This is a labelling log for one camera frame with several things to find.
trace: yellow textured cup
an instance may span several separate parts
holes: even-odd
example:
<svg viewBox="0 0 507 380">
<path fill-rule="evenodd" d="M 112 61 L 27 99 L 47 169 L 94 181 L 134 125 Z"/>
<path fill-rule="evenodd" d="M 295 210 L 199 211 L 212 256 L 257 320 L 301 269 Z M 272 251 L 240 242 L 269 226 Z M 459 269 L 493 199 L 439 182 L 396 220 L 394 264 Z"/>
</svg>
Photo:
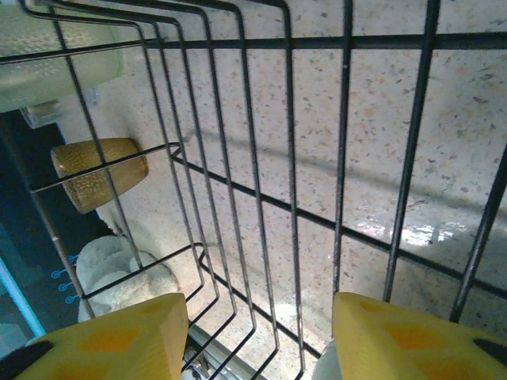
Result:
<svg viewBox="0 0 507 380">
<path fill-rule="evenodd" d="M 99 142 L 106 162 L 140 152 L 137 142 L 133 139 L 101 139 Z M 51 150 L 51 159 L 60 178 L 101 164 L 93 141 L 57 146 Z M 111 166 L 109 171 L 116 192 L 121 195 L 147 176 L 148 164 L 145 157 L 139 157 Z M 63 184 L 63 187 L 82 214 L 95 210 L 113 198 L 104 169 L 69 180 Z"/>
</svg>

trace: terrazzo countertop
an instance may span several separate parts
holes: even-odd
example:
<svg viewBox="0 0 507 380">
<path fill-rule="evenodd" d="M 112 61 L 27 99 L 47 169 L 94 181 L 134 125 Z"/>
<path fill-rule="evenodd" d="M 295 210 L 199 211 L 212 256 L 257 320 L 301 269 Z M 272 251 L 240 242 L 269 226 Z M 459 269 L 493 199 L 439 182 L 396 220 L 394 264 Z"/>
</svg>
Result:
<svg viewBox="0 0 507 380">
<path fill-rule="evenodd" d="M 281 15 L 268 6 L 237 2 L 243 12 L 248 38 L 282 37 Z M 356 35 L 421 33 L 425 2 L 356 1 Z M 341 2 L 291 1 L 294 36 L 340 36 Z M 167 13 L 181 22 L 187 40 L 204 38 L 197 16 Z M 237 38 L 230 13 L 209 11 L 216 39 Z M 504 2 L 442 0 L 439 32 L 506 31 Z M 171 27 L 164 30 L 173 39 Z M 344 224 L 369 236 L 389 242 L 395 217 L 398 186 L 405 154 L 419 51 L 354 51 L 350 89 L 349 141 L 345 180 Z M 100 86 L 101 103 L 92 108 L 99 137 L 132 137 L 143 149 L 162 143 L 152 95 L 139 48 L 124 52 L 125 74 Z M 159 55 L 150 53 L 160 96 L 163 119 L 170 139 L 175 140 L 173 115 L 166 92 Z M 188 88 L 179 51 L 166 52 L 177 111 L 189 161 L 200 165 Z M 215 51 L 220 100 L 227 133 L 233 181 L 253 186 L 249 136 L 240 52 Z M 284 52 L 252 50 L 248 64 L 252 85 L 261 189 L 265 194 L 288 201 L 288 151 Z M 200 126 L 208 169 L 224 175 L 223 156 L 212 95 L 208 53 L 189 51 Z M 298 205 L 327 219 L 334 219 L 336 189 L 337 126 L 340 104 L 339 50 L 294 51 L 295 125 Z M 402 234 L 402 247 L 450 268 L 462 271 L 471 249 L 483 206 L 489 195 L 497 164 L 507 141 L 505 98 L 507 98 L 507 52 L 435 51 L 426 95 L 421 135 L 417 148 L 409 206 Z M 62 120 L 68 143 L 90 138 L 83 118 Z M 148 157 L 148 177 L 120 197 L 127 218 L 139 239 L 162 255 L 187 245 L 189 239 L 173 186 L 173 174 L 164 152 Z M 201 238 L 185 180 L 177 165 L 193 237 Z M 204 176 L 192 173 L 200 207 L 204 236 L 217 273 L 223 273 L 215 227 L 211 217 Z M 212 181 L 224 252 L 231 283 L 244 290 L 238 246 L 227 187 Z M 269 310 L 265 271 L 261 255 L 255 199 L 234 192 L 240 221 L 242 247 L 248 268 L 253 300 Z M 106 221 L 117 220 L 109 203 L 99 210 Z M 290 214 L 264 204 L 269 259 L 273 277 L 276 316 L 295 331 L 294 275 Z M 505 289 L 507 256 L 507 203 L 501 205 L 486 247 L 478 277 Z M 299 220 L 299 246 L 303 292 L 304 338 L 322 350 L 330 338 L 332 252 L 334 232 L 304 219 Z M 381 298 L 387 255 L 344 237 L 341 290 Z M 198 286 L 191 253 L 170 262 L 184 292 Z M 189 303 L 195 317 L 213 298 L 209 275 L 206 287 Z M 448 317 L 458 283 L 432 270 L 405 261 L 398 262 L 392 302 Z M 213 333 L 231 315 L 227 289 L 198 325 Z M 248 308 L 236 298 L 238 315 L 219 335 L 233 349 L 252 329 Z M 462 323 L 496 336 L 507 337 L 507 304 L 482 291 L 472 290 Z M 239 352 L 252 367 L 258 367 L 274 349 L 271 326 L 257 315 L 253 338 Z M 294 359 L 297 346 L 280 334 L 280 352 L 266 368 L 266 378 L 293 378 L 299 370 Z M 314 360 L 307 355 L 308 378 Z"/>
</svg>

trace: metal wire rack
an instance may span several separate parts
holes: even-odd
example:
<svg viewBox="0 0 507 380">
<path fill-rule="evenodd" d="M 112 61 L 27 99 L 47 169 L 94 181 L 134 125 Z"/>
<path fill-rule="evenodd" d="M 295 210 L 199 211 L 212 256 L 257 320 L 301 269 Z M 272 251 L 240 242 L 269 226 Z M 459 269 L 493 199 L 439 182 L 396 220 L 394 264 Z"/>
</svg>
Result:
<svg viewBox="0 0 507 380">
<path fill-rule="evenodd" d="M 215 374 L 212 376 L 218 376 L 218 373 L 227 366 L 230 360 L 234 358 L 234 356 L 239 352 L 239 350 L 244 346 L 244 344 L 252 337 L 256 330 L 256 321 L 255 314 L 261 315 L 266 321 L 269 321 L 273 328 L 273 339 L 275 341 L 275 349 L 267 358 L 267 360 L 259 366 L 259 368 L 255 368 L 255 373 L 253 374 L 253 378 L 261 375 L 263 370 L 269 365 L 269 363 L 273 360 L 273 358 L 277 355 L 279 351 L 279 333 L 283 333 L 285 336 L 288 336 L 294 342 L 298 344 L 299 347 L 299 373 L 296 378 L 300 378 L 305 372 L 305 359 L 304 352 L 308 352 L 315 358 L 319 357 L 319 352 L 317 349 L 313 348 L 304 340 L 303 335 L 303 318 L 302 318 L 302 300 L 301 300 L 301 282 L 300 282 L 300 262 L 299 262 L 299 242 L 298 242 L 298 220 L 306 219 L 309 222 L 316 223 L 320 226 L 323 226 L 329 230 L 334 231 L 334 277 L 333 277 L 333 290 L 334 292 L 339 291 L 339 283 L 340 283 L 340 266 L 341 266 L 341 239 L 346 236 L 348 238 L 355 239 L 360 241 L 366 245 L 370 245 L 379 249 L 380 251 L 385 252 L 389 256 L 388 266 L 387 266 L 387 277 L 385 279 L 385 286 L 383 289 L 383 300 L 389 302 L 391 300 L 391 293 L 393 290 L 393 283 L 395 279 L 395 270 L 398 259 L 407 260 L 417 265 L 421 265 L 427 268 L 432 269 L 433 271 L 439 272 L 445 276 L 448 276 L 451 279 L 457 280 L 459 282 L 459 290 L 456 294 L 454 304 L 452 307 L 452 311 L 449 315 L 449 320 L 454 322 L 459 322 L 460 316 L 463 312 L 463 308 L 465 306 L 465 302 L 467 301 L 467 296 L 472 287 L 476 287 L 482 291 L 488 292 L 492 295 L 495 295 L 502 299 L 507 299 L 507 291 L 500 287 L 494 286 L 490 283 L 484 282 L 480 279 L 475 278 L 475 274 L 477 272 L 478 265 L 482 258 L 482 253 L 484 251 L 486 242 L 488 240 L 491 227 L 494 223 L 497 211 L 500 207 L 500 202 L 502 196 L 505 191 L 505 186 L 507 185 L 507 149 L 504 150 L 503 156 L 501 157 L 497 175 L 494 179 L 494 183 L 492 188 L 490 189 L 490 195 L 487 200 L 486 206 L 484 207 L 484 212 L 482 214 L 482 220 L 480 222 L 477 234 L 475 235 L 474 244 L 468 256 L 468 262 L 466 264 L 464 272 L 456 271 L 453 268 L 446 267 L 442 264 L 437 263 L 436 261 L 424 258 L 422 256 L 418 256 L 414 253 L 407 252 L 404 249 L 400 248 L 400 241 L 402 237 L 402 227 L 404 223 L 404 218 L 407 209 L 407 200 L 409 197 L 410 190 L 410 181 L 414 169 L 414 161 L 415 154 L 417 149 L 417 140 L 419 136 L 419 129 L 421 126 L 421 118 L 423 113 L 423 108 L 425 105 L 425 94 L 426 88 L 428 86 L 429 81 L 429 69 L 432 63 L 433 51 L 435 50 L 488 50 L 488 49 L 506 49 L 507 48 L 507 32 L 477 32 L 477 33 L 460 33 L 460 34 L 437 34 L 436 28 L 439 20 L 439 11 L 440 11 L 440 1 L 439 0 L 428 0 L 427 1 L 427 10 L 425 15 L 425 27 L 424 33 L 421 35 L 396 35 L 396 36 L 354 36 L 353 35 L 353 1 L 352 0 L 344 0 L 343 1 L 343 9 L 344 9 L 344 28 L 343 28 L 343 36 L 331 36 L 331 37 L 311 37 L 311 38 L 293 38 L 292 37 L 292 19 L 291 12 L 288 5 L 284 1 L 278 0 L 252 0 L 252 2 L 256 2 L 262 4 L 264 6 L 271 6 L 273 8 L 277 8 L 281 11 L 283 15 L 282 25 L 283 25 L 283 38 L 273 38 L 273 39 L 247 39 L 246 38 L 246 29 L 244 25 L 244 20 L 242 16 L 242 10 L 240 7 L 235 4 L 223 1 L 214 1 L 214 0 L 195 0 L 195 1 L 179 1 L 179 2 L 162 2 L 156 0 L 119 0 L 115 1 L 115 4 L 122 4 L 126 6 L 132 6 L 129 8 L 130 10 L 118 10 L 113 9 L 108 6 L 107 1 L 103 1 L 103 6 L 91 6 L 85 5 L 77 2 L 65 2 L 63 0 L 48 0 L 44 2 L 45 5 L 48 6 L 48 11 L 46 13 L 39 13 L 26 5 L 25 0 L 21 0 L 20 7 L 31 17 L 38 17 L 42 19 L 48 20 L 48 22 L 52 22 L 55 30 L 57 32 L 59 42 L 61 44 L 61 49 L 58 51 L 45 51 L 41 53 L 27 54 L 27 55 L 17 55 L 17 56 L 9 56 L 9 57 L 1 57 L 0 64 L 10 64 L 10 63 L 24 63 L 30 61 L 37 61 L 41 59 L 49 59 L 56 57 L 64 57 L 68 70 L 71 74 L 72 81 L 75 86 L 76 93 L 79 97 L 79 102 L 82 107 L 82 111 L 86 118 L 86 122 L 90 128 L 90 133 L 93 136 L 93 140 L 95 141 L 97 151 L 99 152 L 101 165 L 96 166 L 92 169 L 88 169 L 86 171 L 72 174 L 68 177 L 64 177 L 60 180 L 55 180 L 46 184 L 28 184 L 28 187 L 31 190 L 31 195 L 35 205 L 37 206 L 38 211 L 40 212 L 40 216 L 44 221 L 45 226 L 48 229 L 48 233 L 51 235 L 52 240 L 55 243 L 55 247 L 60 255 L 63 265 L 65 269 L 68 271 L 69 276 L 71 278 L 72 283 L 75 286 L 75 289 L 78 293 L 78 296 L 84 301 L 87 311 L 90 315 L 93 316 L 93 311 L 88 303 L 88 300 L 98 295 L 102 291 L 108 290 L 111 287 L 116 286 L 117 284 L 130 279 L 133 276 L 138 275 L 141 272 L 146 271 L 147 269 L 153 267 L 156 264 L 162 263 L 163 261 L 170 260 L 171 258 L 180 255 L 184 252 L 191 251 L 196 261 L 196 266 L 199 270 L 200 274 L 200 287 L 198 287 L 189 297 L 188 300 L 194 297 L 201 288 L 204 286 L 204 275 L 203 271 L 206 271 L 212 278 L 212 283 L 215 291 L 215 299 L 209 303 L 209 305 L 195 318 L 190 324 L 196 324 L 217 302 L 219 298 L 219 288 L 217 283 L 221 283 L 224 285 L 229 292 L 231 298 L 231 304 L 233 306 L 234 312 L 229 318 L 225 321 L 225 323 L 209 337 L 208 341 L 201 346 L 201 351 L 205 350 L 206 347 L 216 339 L 216 337 L 234 320 L 237 308 L 235 304 L 235 300 L 240 299 L 242 302 L 245 302 L 248 305 L 250 310 L 251 320 L 253 322 L 253 328 L 251 331 L 245 336 L 242 342 L 230 352 L 228 357 L 222 361 L 219 367 L 216 369 Z M 201 18 L 204 25 L 204 33 L 205 40 L 193 40 L 193 41 L 185 41 L 183 37 L 183 30 L 180 24 L 180 21 L 177 18 L 173 17 L 164 17 L 155 15 L 153 13 L 142 13 L 140 11 L 132 11 L 136 10 L 136 7 L 143 7 L 144 9 L 153 9 L 153 10 L 170 10 L 178 13 L 193 13 Z M 57 14 L 55 9 L 62 10 L 73 10 L 82 14 L 81 17 L 76 16 L 63 16 L 61 14 Z M 212 27 L 211 23 L 208 20 L 207 10 L 222 10 L 231 12 L 235 16 L 237 30 L 238 30 L 238 39 L 234 40 L 213 40 L 212 39 Z M 117 25 L 124 26 L 134 29 L 138 35 L 137 40 L 131 40 L 127 42 L 120 42 L 114 44 L 103 44 L 99 46 L 89 46 L 89 47 L 80 47 L 80 48 L 67 48 L 66 41 L 64 35 L 62 33 L 62 29 L 60 28 L 60 22 L 80 22 L 80 23 L 90 23 L 90 24 L 104 24 L 104 25 Z M 155 38 L 145 38 L 143 35 L 143 30 L 139 25 L 147 24 L 151 25 L 154 30 Z M 177 30 L 178 40 L 164 40 L 162 38 L 162 34 L 160 31 L 160 25 L 172 25 Z M 97 131 L 90 116 L 90 111 L 86 105 L 85 99 L 82 95 L 82 87 L 78 80 L 78 75 L 74 69 L 74 65 L 72 62 L 72 57 L 74 55 L 83 55 L 94 51 L 108 51 L 114 49 L 122 49 L 122 48 L 130 48 L 130 47 L 141 47 L 143 49 L 143 56 L 146 63 L 147 75 L 149 78 L 149 86 L 152 91 L 152 97 L 154 106 L 157 113 L 158 123 L 160 126 L 160 131 L 163 137 L 163 144 L 144 150 L 138 154 L 133 154 L 126 158 L 121 158 L 116 161 L 106 162 L 104 153 L 101 149 L 101 145 L 98 142 Z M 189 99 L 192 105 L 192 113 L 193 119 L 195 121 L 195 132 L 196 139 L 198 142 L 198 147 L 200 151 L 200 162 L 198 165 L 196 163 L 192 163 L 187 159 L 187 154 L 185 152 L 185 139 L 181 132 L 180 122 L 178 120 L 177 106 L 174 100 L 175 95 L 173 93 L 173 87 L 170 79 L 170 71 L 168 70 L 168 65 L 166 61 L 166 57 L 164 55 L 164 51 L 166 49 L 177 49 L 181 52 L 181 56 L 183 58 L 184 68 L 185 68 L 185 78 L 187 83 L 191 83 L 192 81 L 192 73 L 189 67 L 188 62 L 188 51 L 192 49 L 205 49 L 208 52 L 208 58 L 211 67 L 211 76 L 212 76 L 212 89 L 213 95 L 215 99 L 215 108 L 216 115 L 218 119 L 219 126 L 219 141 L 221 144 L 221 150 L 223 155 L 223 163 L 225 168 L 225 176 L 220 175 L 218 173 L 213 173 L 208 170 L 206 158 L 204 155 L 204 140 L 201 133 L 201 128 L 199 124 L 199 117 L 197 115 L 197 106 L 196 100 L 193 93 L 193 87 L 189 85 Z M 229 154 L 227 149 L 227 138 L 226 132 L 224 129 L 224 121 L 223 121 L 223 108 L 220 101 L 219 96 L 219 82 L 217 79 L 216 73 L 216 63 L 215 63 L 215 50 L 216 49 L 236 49 L 241 52 L 241 67 L 242 67 L 242 76 L 241 81 L 243 83 L 244 96 L 246 100 L 246 115 L 247 115 L 247 127 L 250 137 L 250 158 L 251 165 L 253 169 L 253 187 L 245 186 L 244 184 L 240 184 L 238 182 L 234 182 L 231 179 L 231 171 L 230 163 L 229 163 Z M 261 182 L 259 179 L 259 168 L 258 168 L 258 159 L 257 159 L 257 144 L 256 144 L 256 132 L 254 125 L 254 107 L 252 105 L 252 94 L 251 94 L 251 84 L 250 84 L 250 72 L 248 65 L 248 55 L 247 52 L 250 49 L 276 49 L 281 50 L 285 54 L 285 91 L 286 91 L 286 101 L 287 101 L 287 144 L 288 144 L 288 162 L 289 162 L 289 178 L 290 178 L 290 200 L 289 202 L 284 202 L 280 199 L 272 197 L 266 193 L 262 192 Z M 340 122 L 337 126 L 339 128 L 339 142 L 338 142 L 338 156 L 337 156 L 337 183 L 336 183 L 336 218 L 335 220 L 330 220 L 327 218 L 323 218 L 315 213 L 306 211 L 297 206 L 297 189 L 296 189 L 296 149 L 295 149 L 295 94 L 294 94 L 294 83 L 293 83 L 293 66 L 292 66 L 292 55 L 294 50 L 298 49 L 341 49 L 343 51 L 342 62 L 341 62 L 341 102 L 337 104 L 337 110 L 339 108 Z M 345 193 L 345 157 L 346 157 L 346 146 L 347 146 L 347 130 L 348 130 L 348 115 L 349 115 L 349 86 L 350 86 L 350 78 L 351 78 L 351 56 L 353 49 L 418 49 L 421 51 L 421 57 L 419 62 L 419 67 L 417 71 L 417 84 L 415 87 L 414 94 L 414 103 L 411 112 L 410 118 L 410 129 L 408 134 L 408 140 L 406 142 L 406 155 L 405 160 L 402 164 L 402 181 L 399 186 L 398 191 L 398 202 L 396 207 L 395 214 L 395 223 L 393 234 L 390 243 L 386 243 L 384 241 L 375 239 L 366 234 L 363 234 L 359 231 L 348 228 L 343 225 L 343 209 L 344 209 L 344 193 Z M 158 99 L 158 93 L 156 91 L 156 85 L 154 80 L 154 75 L 151 68 L 151 60 L 148 55 L 150 50 L 159 51 L 160 52 L 160 60 L 164 69 L 164 79 L 165 79 L 165 87 L 166 91 L 170 97 L 170 106 L 173 111 L 173 122 L 176 127 L 177 135 L 176 139 L 170 138 L 168 136 L 166 125 L 164 121 L 164 116 L 162 114 L 160 101 Z M 128 222 L 125 217 L 125 213 L 123 211 L 122 205 L 120 204 L 120 200 L 118 198 L 116 189 L 114 187 L 114 183 L 112 182 L 111 174 L 109 172 L 109 168 L 113 165 L 118 165 L 121 162 L 125 162 L 128 160 L 132 160 L 133 158 L 137 158 L 139 156 L 145 156 L 148 154 L 153 154 L 154 152 L 158 152 L 164 150 L 167 154 L 168 163 L 170 165 L 171 173 L 173 174 L 174 186 L 176 188 L 177 198 L 181 205 L 181 213 L 185 220 L 186 232 L 189 239 L 189 245 L 182 247 L 181 249 L 173 252 L 167 256 L 164 256 L 160 260 L 157 260 L 153 264 L 142 266 L 139 255 L 137 254 L 137 248 L 135 247 L 135 242 L 132 239 L 131 231 L 128 227 Z M 193 237 L 192 231 L 189 225 L 189 212 L 186 210 L 182 193 L 181 186 L 178 182 L 176 175 L 176 166 L 182 165 L 185 170 L 185 179 L 187 180 L 190 187 L 190 196 L 192 199 L 193 205 L 193 213 L 195 214 L 196 220 L 198 221 L 199 227 L 199 238 L 195 239 Z M 121 222 L 124 224 L 124 232 L 136 252 L 135 256 L 138 261 L 140 270 L 130 274 L 129 276 L 117 280 L 113 283 L 110 283 L 108 286 L 102 287 L 99 290 L 93 291 L 91 293 L 86 294 L 82 289 L 81 284 L 79 283 L 74 270 L 72 268 L 72 264 L 68 259 L 68 255 L 60 243 L 59 233 L 55 230 L 55 227 L 51 223 L 51 220 L 48 218 L 42 203 L 40 202 L 40 193 L 49 188 L 59 186 L 66 181 L 70 181 L 74 178 L 85 176 L 86 174 L 94 173 L 99 170 L 104 170 L 106 172 L 107 180 L 109 183 L 109 187 L 114 195 L 114 203 L 120 213 Z M 196 194 L 192 185 L 192 177 L 191 172 L 196 172 L 204 176 L 206 188 L 208 191 L 209 202 L 212 207 L 212 217 L 215 223 L 215 231 L 218 238 L 219 248 L 220 248 L 220 256 L 223 266 L 224 275 L 220 275 L 217 271 L 212 267 L 212 262 L 208 255 L 208 245 L 206 242 L 206 238 L 204 236 L 204 231 L 202 224 L 200 222 L 200 210 L 196 201 Z M 231 204 L 232 210 L 232 218 L 234 223 L 234 233 L 238 244 L 238 254 L 241 261 L 242 268 L 242 278 L 244 280 L 246 292 L 240 291 L 238 288 L 232 286 L 231 279 L 229 277 L 228 269 L 227 269 L 227 258 L 226 254 L 221 247 L 220 240 L 220 226 L 219 220 L 216 217 L 216 209 L 215 209 L 215 200 L 212 195 L 212 182 L 218 182 L 224 186 L 227 186 L 228 190 L 228 201 Z M 248 280 L 248 270 L 244 258 L 244 252 L 242 248 L 242 239 L 240 226 L 241 222 L 238 217 L 238 213 L 236 211 L 236 201 L 234 197 L 234 191 L 241 192 L 248 196 L 252 196 L 256 200 L 257 205 L 257 217 L 258 217 L 258 225 L 260 231 L 260 241 L 261 248 L 263 254 L 263 262 L 265 266 L 265 282 L 267 285 L 267 293 L 269 298 L 269 310 L 264 310 L 259 305 L 255 304 L 252 300 L 252 296 L 249 288 L 249 280 Z M 281 210 L 284 210 L 290 213 L 291 221 L 292 221 L 292 246 L 293 246 L 293 263 L 294 263 L 294 279 L 295 279 L 295 304 L 297 311 L 297 329 L 296 331 L 292 331 L 291 329 L 284 326 L 276 319 L 275 313 L 275 304 L 274 304 L 274 295 L 273 295 L 273 285 L 272 285 L 272 276 L 270 272 L 270 263 L 269 263 L 269 250 L 266 242 L 266 230 L 265 230 L 265 216 L 263 214 L 263 204 L 270 204 L 274 207 L 278 207 Z M 199 352 L 193 356 L 191 360 L 184 366 L 186 368 L 190 363 L 196 359 L 199 355 Z"/>
</svg>

